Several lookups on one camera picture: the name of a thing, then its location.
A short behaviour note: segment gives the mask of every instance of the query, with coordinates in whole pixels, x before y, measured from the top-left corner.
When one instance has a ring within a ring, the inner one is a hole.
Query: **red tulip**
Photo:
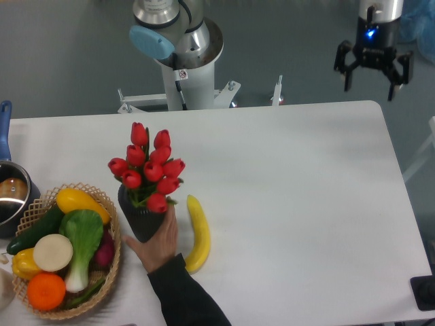
[[[122,173],[122,183],[129,189],[136,189],[142,183],[141,175],[134,170],[127,170]]]
[[[131,126],[131,142],[137,146],[148,144],[148,133],[140,122],[133,122]]]
[[[172,194],[178,187],[178,178],[164,178],[157,183],[157,191],[162,195]]]
[[[138,145],[127,146],[127,161],[133,166],[142,166],[145,163],[145,153]]]
[[[163,174],[166,175],[168,178],[176,178],[179,176],[179,174],[184,170],[186,165],[183,161],[181,161],[181,158],[178,158],[174,161],[167,162],[163,166]]]
[[[161,130],[157,132],[156,138],[154,138],[154,148],[158,149],[163,146],[170,146],[171,138],[168,130]]]
[[[122,158],[112,158],[107,165],[110,171],[117,177],[121,177],[122,173],[128,170],[128,163]]]
[[[171,156],[171,148],[169,146],[159,147],[150,154],[150,160],[157,164],[165,163]]]
[[[151,212],[164,213],[168,209],[166,197],[162,194],[152,194],[147,201],[147,207]]]
[[[163,177],[163,168],[161,165],[148,161],[143,167],[143,174],[151,182],[157,182]]]

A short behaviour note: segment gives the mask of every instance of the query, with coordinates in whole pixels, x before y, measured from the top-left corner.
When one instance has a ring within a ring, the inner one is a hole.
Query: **tulip bouquet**
[[[151,212],[164,213],[168,204],[176,201],[167,197],[183,180],[180,173],[186,166],[181,159],[171,156],[171,138],[168,130],[161,130],[154,138],[150,152],[150,132],[143,124],[133,122],[132,145],[127,146],[126,159],[113,158],[108,167],[114,177],[127,189],[134,207],[146,207]]]

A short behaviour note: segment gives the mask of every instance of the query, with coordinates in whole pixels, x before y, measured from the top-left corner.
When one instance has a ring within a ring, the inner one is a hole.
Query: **blue pot handle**
[[[3,101],[0,111],[0,161],[10,161],[11,151],[7,137],[9,135],[9,124],[11,121],[12,103]]]

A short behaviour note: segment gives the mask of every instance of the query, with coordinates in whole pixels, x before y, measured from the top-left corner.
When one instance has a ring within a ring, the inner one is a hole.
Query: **black sleeve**
[[[189,275],[181,254],[148,274],[168,326],[231,326],[211,296]]]

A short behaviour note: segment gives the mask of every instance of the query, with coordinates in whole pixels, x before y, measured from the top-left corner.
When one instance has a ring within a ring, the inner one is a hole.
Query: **cucumber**
[[[21,250],[33,248],[40,238],[48,234],[58,233],[64,213],[54,205],[46,214],[26,229],[22,234],[12,239],[6,251],[10,255],[16,255]]]

